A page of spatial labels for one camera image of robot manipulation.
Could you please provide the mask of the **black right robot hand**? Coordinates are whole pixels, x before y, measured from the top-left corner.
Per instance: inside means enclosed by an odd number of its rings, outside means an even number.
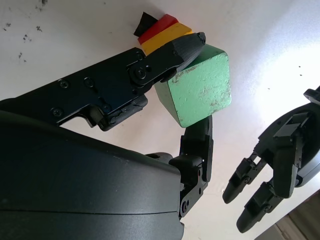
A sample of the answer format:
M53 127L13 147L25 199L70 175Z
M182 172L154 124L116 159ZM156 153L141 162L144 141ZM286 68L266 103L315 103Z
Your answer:
M3 240L180 240L181 218L211 179L212 117L185 129L180 153L141 154L62 128L108 131L147 105L203 50L203 32L150 55L132 48L0 103Z

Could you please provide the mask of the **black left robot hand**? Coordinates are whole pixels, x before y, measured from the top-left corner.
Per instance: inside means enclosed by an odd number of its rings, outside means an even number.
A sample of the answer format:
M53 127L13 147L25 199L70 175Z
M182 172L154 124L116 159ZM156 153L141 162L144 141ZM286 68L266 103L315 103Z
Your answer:
M222 195L226 204L251 184L266 165L273 170L273 177L263 182L244 206L236 222L241 233L250 230L320 171L320 90L308 89L303 95L310 102L275 120L228 181Z

